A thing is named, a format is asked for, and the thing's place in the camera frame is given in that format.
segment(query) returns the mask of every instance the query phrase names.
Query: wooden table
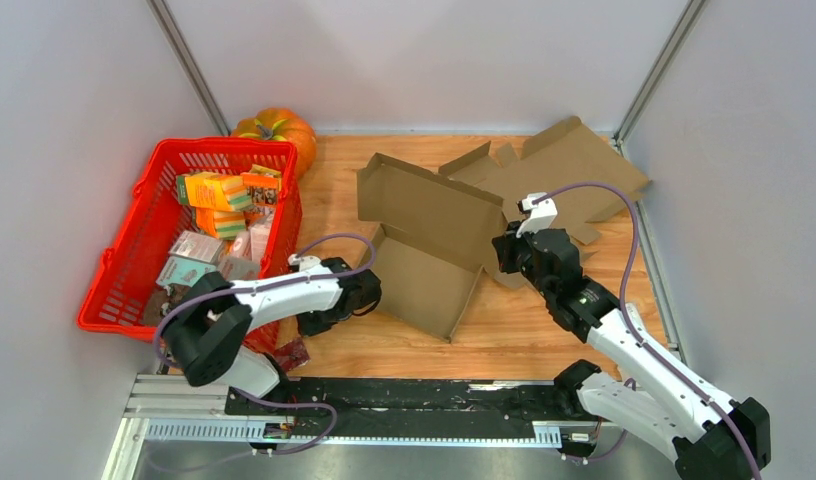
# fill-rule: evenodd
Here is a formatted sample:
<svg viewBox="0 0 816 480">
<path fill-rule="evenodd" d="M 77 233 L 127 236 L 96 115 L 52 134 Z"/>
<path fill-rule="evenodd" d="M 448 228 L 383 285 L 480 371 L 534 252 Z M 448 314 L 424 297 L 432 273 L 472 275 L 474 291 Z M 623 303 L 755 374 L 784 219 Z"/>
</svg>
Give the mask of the wooden table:
<svg viewBox="0 0 816 480">
<path fill-rule="evenodd" d="M 519 152 L 526 138 L 324 136 L 315 165 L 300 181 L 304 218 L 299 245 L 335 232 L 372 236 L 376 224 L 357 218 L 355 172 L 375 152 L 436 169 L 488 140 L 493 141 L 492 152 L 506 142 Z M 617 292 L 632 236 L 629 215 L 616 215 L 597 227 L 603 236 L 586 247 L 597 253 L 585 262 L 585 272 Z M 363 250 L 360 242 L 338 239 L 312 253 L 321 258 L 341 256 L 357 264 Z M 640 254 L 627 296 L 637 305 L 649 331 L 663 342 L 664 330 Z M 283 321 L 279 345 L 295 335 L 295 320 Z M 305 344 L 311 361 L 291 375 L 545 380 L 580 358 L 617 374 L 616 365 L 605 356 L 556 326 L 532 289 L 508 290 L 487 275 L 479 281 L 452 344 L 376 312 L 353 317 L 306 339 Z"/>
</svg>

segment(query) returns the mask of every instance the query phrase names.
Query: open cardboard box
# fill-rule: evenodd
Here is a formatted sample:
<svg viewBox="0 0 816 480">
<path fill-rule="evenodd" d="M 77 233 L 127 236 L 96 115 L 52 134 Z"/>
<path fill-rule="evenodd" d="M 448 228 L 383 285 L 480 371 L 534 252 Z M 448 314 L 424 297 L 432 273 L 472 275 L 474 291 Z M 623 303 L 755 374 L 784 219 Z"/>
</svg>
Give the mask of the open cardboard box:
<svg viewBox="0 0 816 480">
<path fill-rule="evenodd" d="M 499 272 L 491 238 L 505 231 L 502 199 L 377 153 L 358 172 L 358 218 L 381 222 L 373 271 L 377 311 L 452 341 L 482 270 Z M 366 252 L 362 263 L 370 257 Z"/>
<path fill-rule="evenodd" d="M 509 288 L 525 285 L 499 272 L 491 239 L 523 216 L 517 202 L 574 182 L 619 187 L 633 200 L 649 179 L 571 117 L 527 139 L 522 158 L 511 145 L 490 156 L 490 142 L 441 166 L 439 174 L 377 153 L 358 172 L 358 218 L 378 221 L 373 271 L 382 281 L 377 310 L 446 341 L 482 270 Z M 611 192 L 583 188 L 558 196 L 554 228 L 582 244 L 624 204 Z M 362 263 L 370 257 L 366 252 Z"/>
</svg>

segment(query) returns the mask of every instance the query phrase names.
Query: red basket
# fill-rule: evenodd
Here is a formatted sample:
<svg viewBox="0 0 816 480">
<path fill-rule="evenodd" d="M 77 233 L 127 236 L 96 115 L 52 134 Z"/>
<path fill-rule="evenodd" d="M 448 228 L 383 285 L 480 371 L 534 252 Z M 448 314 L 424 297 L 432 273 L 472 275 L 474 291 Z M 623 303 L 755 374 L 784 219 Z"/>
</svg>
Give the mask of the red basket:
<svg viewBox="0 0 816 480">
<path fill-rule="evenodd" d="M 78 314 L 78 326 L 90 332 L 119 333 L 150 342 L 155 327 L 139 324 L 143 307 L 156 288 L 155 280 L 172 243 L 183 230 L 195 230 L 191 209 L 178 203 L 176 175 L 206 170 L 234 175 L 249 170 L 253 164 L 282 172 L 272 231 L 261 260 L 261 278 L 286 273 L 287 257 L 296 248 L 302 221 L 294 175 L 296 147 L 286 142 L 226 137 L 164 140 L 155 147 L 134 185 L 134 200 L 116 240 L 102 254 Z M 272 352 L 277 338 L 278 323 L 273 322 L 250 333 L 246 345 L 257 352 Z"/>
</svg>

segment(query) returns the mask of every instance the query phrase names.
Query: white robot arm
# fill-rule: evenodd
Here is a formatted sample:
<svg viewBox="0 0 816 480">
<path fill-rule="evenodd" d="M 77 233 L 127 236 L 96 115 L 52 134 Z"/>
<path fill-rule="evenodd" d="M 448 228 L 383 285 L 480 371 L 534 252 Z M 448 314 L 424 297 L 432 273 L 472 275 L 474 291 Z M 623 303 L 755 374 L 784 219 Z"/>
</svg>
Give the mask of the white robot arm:
<svg viewBox="0 0 816 480">
<path fill-rule="evenodd" d="M 527 218 L 510 223 L 504 235 L 493 239 L 500 270 L 525 276 L 559 326 L 646 388 L 646 393 L 629 390 L 580 360 L 555 379 L 567 394 L 568 410 L 617 423 L 674 462 L 683 479 L 749 479 L 749 459 L 735 430 L 752 460 L 759 468 L 766 466 L 767 410 L 753 398 L 736 402 L 662 347 L 642 322 L 624 318 L 628 313 L 618 298 L 583 274 L 578 248 L 567 233 L 549 228 L 557 210 L 546 194 L 531 194 L 519 207 Z"/>
<path fill-rule="evenodd" d="M 340 258 L 292 256 L 290 264 L 298 272 L 264 280 L 227 282 L 208 273 L 187 292 L 182 303 L 227 290 L 179 313 L 161 333 L 190 385 L 216 382 L 263 397 L 279 375 L 266 356 L 243 346 L 247 333 L 296 315 L 299 332 L 316 335 L 381 299 L 370 270 L 335 277 L 350 271 Z"/>
</svg>

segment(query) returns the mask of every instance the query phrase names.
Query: orange pumpkin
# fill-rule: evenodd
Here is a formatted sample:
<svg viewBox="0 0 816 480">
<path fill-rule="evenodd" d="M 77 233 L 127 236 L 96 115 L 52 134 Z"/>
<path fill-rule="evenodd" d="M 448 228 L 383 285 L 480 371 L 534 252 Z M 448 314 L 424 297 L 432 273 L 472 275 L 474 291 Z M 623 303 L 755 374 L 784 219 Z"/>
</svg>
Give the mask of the orange pumpkin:
<svg viewBox="0 0 816 480">
<path fill-rule="evenodd" d="M 289 108 L 261 110 L 253 118 L 241 120 L 231 135 L 296 145 L 297 179 L 302 178 L 317 158 L 317 134 Z"/>
</svg>

